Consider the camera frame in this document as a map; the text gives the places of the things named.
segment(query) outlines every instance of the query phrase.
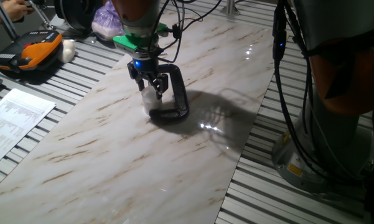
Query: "black cable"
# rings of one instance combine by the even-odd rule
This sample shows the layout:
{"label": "black cable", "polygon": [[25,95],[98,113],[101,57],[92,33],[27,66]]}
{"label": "black cable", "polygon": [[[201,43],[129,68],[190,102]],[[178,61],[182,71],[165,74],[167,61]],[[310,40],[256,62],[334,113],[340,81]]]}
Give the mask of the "black cable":
{"label": "black cable", "polygon": [[234,4],[238,4],[239,2],[248,2],[248,3],[255,3],[255,2],[251,2],[251,1],[246,1],[246,0],[239,0],[239,1],[236,1]]}
{"label": "black cable", "polygon": [[303,127],[305,134],[308,134],[307,131],[307,124],[306,124],[306,103],[307,103],[307,93],[309,92],[309,66],[307,66],[307,78],[306,78],[306,87],[304,89],[304,98],[303,98],[303,108],[302,108],[302,116],[303,116]]}
{"label": "black cable", "polygon": [[[304,99],[306,100],[306,96],[307,96],[307,92],[308,92],[308,95],[309,95],[309,102],[311,104],[311,108],[314,107],[313,105],[313,89],[312,89],[312,77],[311,77],[311,66],[310,66],[310,60],[308,59],[307,57],[307,49],[306,49],[306,46],[304,45],[304,42],[303,42],[303,39],[301,37],[301,33],[300,33],[300,27],[299,27],[299,24],[298,24],[298,21],[297,21],[297,18],[295,17],[294,13],[291,11],[290,9],[290,6],[288,3],[286,3],[284,5],[284,7],[286,8],[287,12],[288,12],[288,15],[289,15],[289,19],[291,20],[291,22],[289,22],[288,20],[287,23],[289,24],[289,26],[291,27],[291,30],[294,34],[294,41],[300,46],[301,50],[302,50],[302,54],[304,56],[304,58],[306,59],[306,66],[307,66],[307,78],[306,78],[306,89],[305,89],[305,92],[304,92]],[[310,112],[311,112],[311,115],[310,115],[310,127],[311,127],[311,139],[313,141],[313,145],[315,147],[315,138],[314,138],[314,132],[312,130],[312,127],[313,127],[313,114],[312,114],[312,109],[310,109]],[[303,123],[306,123],[306,117],[303,116]],[[294,136],[296,138],[296,143],[298,144],[298,146],[296,147],[300,147],[301,151],[304,152],[305,155],[308,156],[308,158],[313,162],[315,163],[317,166],[319,166],[321,169],[325,170],[326,172],[330,173],[330,174],[333,174],[335,176],[336,173],[334,172],[329,172],[330,169],[325,169],[323,168],[319,162],[317,162],[316,160],[314,160],[314,158],[311,157],[311,155],[304,149],[304,147],[302,146],[302,144],[300,143],[300,141],[298,140],[297,138],[297,134],[296,132],[294,134],[292,134],[292,136]],[[315,173],[318,173],[317,170],[315,170],[312,166],[309,166]]]}
{"label": "black cable", "polygon": [[[285,12],[284,12],[284,7],[285,6],[283,5],[283,2],[279,1],[278,5],[277,5],[277,9],[275,10],[275,15],[274,15],[274,17],[277,19],[277,21],[274,22],[274,30],[275,30],[275,33],[277,33],[277,32],[283,32],[283,35],[285,35],[285,38],[286,38],[286,31],[285,31],[286,22],[289,23],[289,21],[286,19]],[[281,44],[286,44],[286,40],[284,40],[284,41],[285,41],[285,43],[276,43],[276,42],[274,42],[274,45],[276,47],[282,46]],[[278,64],[278,66],[279,66],[279,63],[280,63],[281,59],[283,58],[284,52],[278,52],[277,50],[275,50],[275,52],[274,52],[274,54],[280,54],[280,53],[282,53],[282,54],[281,55],[277,55],[277,56],[274,57],[274,58],[276,58],[278,60],[278,62],[277,62],[277,60],[275,60],[276,61],[275,64]],[[311,67],[309,66],[309,60],[306,60],[306,61],[307,61],[307,72],[311,73]],[[308,87],[307,88],[307,90],[308,90],[309,89],[309,83],[310,83],[309,77],[307,79],[308,79],[308,82],[306,83],[306,86]],[[283,99],[282,90],[279,92],[279,95],[280,95],[280,98]],[[288,111],[288,108],[286,107],[286,104],[285,105],[281,104],[281,108],[284,111],[284,116],[285,116],[285,120],[286,120],[288,129],[289,129],[289,132],[290,132],[292,138],[295,139],[294,141],[297,144],[296,147],[298,147],[299,149],[300,148],[303,149],[304,153],[309,157],[309,159],[311,159],[314,163],[316,163],[316,161],[311,158],[311,156],[308,154],[308,152],[306,150],[304,150],[304,148],[301,145],[300,141],[298,141],[297,134],[296,134],[296,131],[294,130],[293,122],[290,119],[289,111]]]}
{"label": "black cable", "polygon": [[162,15],[163,15],[164,9],[165,9],[166,6],[168,5],[169,1],[170,1],[170,0],[166,0],[166,2],[163,4],[163,7],[162,7],[162,9],[161,9],[161,11],[160,11],[158,17],[156,18],[155,25],[154,25],[154,27],[153,27],[153,29],[152,29],[152,32],[151,32],[151,38],[149,39],[148,50],[147,50],[148,56],[149,56],[150,58],[155,58],[155,57],[152,56],[152,53],[151,53],[151,45],[152,45],[152,41],[153,41],[154,36],[155,36],[156,29],[157,29],[157,27],[158,27],[158,25],[159,25],[159,21],[161,20],[161,17],[162,17]]}
{"label": "black cable", "polygon": [[[179,13],[179,7],[177,5],[177,3],[175,1],[172,1],[172,3],[174,4],[174,6],[176,7],[177,9],[177,12]],[[177,57],[179,55],[179,52],[180,52],[180,47],[181,47],[181,39],[182,39],[182,29],[184,28],[184,21],[185,21],[185,5],[184,3],[181,3],[182,5],[182,19],[179,19],[179,21],[181,21],[181,24],[179,26],[179,29],[180,29],[180,37],[178,38],[178,41],[179,41],[179,44],[177,46],[177,51],[175,52],[175,56],[174,56],[174,59],[173,60],[168,60],[168,59],[164,59],[164,58],[157,58],[158,60],[162,61],[162,62],[167,62],[167,63],[174,63],[176,60],[177,60]],[[176,40],[171,43],[170,46],[167,46],[165,47],[164,49],[168,49],[169,47],[173,46],[175,44]]]}
{"label": "black cable", "polygon": [[194,19],[193,21],[191,21],[184,29],[183,31],[185,31],[186,29],[188,29],[188,27],[190,27],[194,22],[197,22],[201,19],[203,19],[204,17],[206,17],[207,15],[209,15],[210,13],[212,13],[214,10],[216,10],[216,8],[218,7],[218,5],[220,5],[222,0],[218,0],[217,4],[211,9],[209,10],[208,12],[206,12],[206,14],[204,14],[203,16],[200,16],[198,19]]}
{"label": "black cable", "polygon": [[197,1],[197,0],[189,0],[189,1],[183,1],[183,0],[177,0],[178,2],[181,2],[181,3],[185,3],[185,4],[191,4],[191,3],[193,3],[193,2],[195,2],[195,1]]}
{"label": "black cable", "polygon": [[193,9],[189,9],[189,8],[185,8],[186,10],[190,10],[191,12],[193,12],[193,13],[195,13],[196,15],[198,15],[199,16],[199,20],[198,20],[198,22],[202,22],[203,21],[203,18],[202,18],[202,16],[197,12],[197,11],[195,11],[195,10],[193,10]]}

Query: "purple object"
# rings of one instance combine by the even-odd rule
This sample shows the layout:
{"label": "purple object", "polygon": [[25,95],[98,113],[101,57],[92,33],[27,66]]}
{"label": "purple object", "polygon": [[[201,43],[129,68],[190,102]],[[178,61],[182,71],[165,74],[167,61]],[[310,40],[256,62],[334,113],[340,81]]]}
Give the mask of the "purple object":
{"label": "purple object", "polygon": [[119,15],[112,4],[112,0],[107,1],[105,6],[95,12],[91,28],[108,40],[112,40],[113,37],[118,35],[124,35]]}

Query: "marble surface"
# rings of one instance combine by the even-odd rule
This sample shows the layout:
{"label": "marble surface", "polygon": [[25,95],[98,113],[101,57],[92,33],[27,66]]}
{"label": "marble surface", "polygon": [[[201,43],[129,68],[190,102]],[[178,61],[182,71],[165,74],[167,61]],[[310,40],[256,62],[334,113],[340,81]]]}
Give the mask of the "marble surface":
{"label": "marble surface", "polygon": [[244,24],[192,25],[175,63],[190,116],[171,126],[144,114],[124,57],[0,184],[0,223],[214,223],[273,74],[272,42]]}

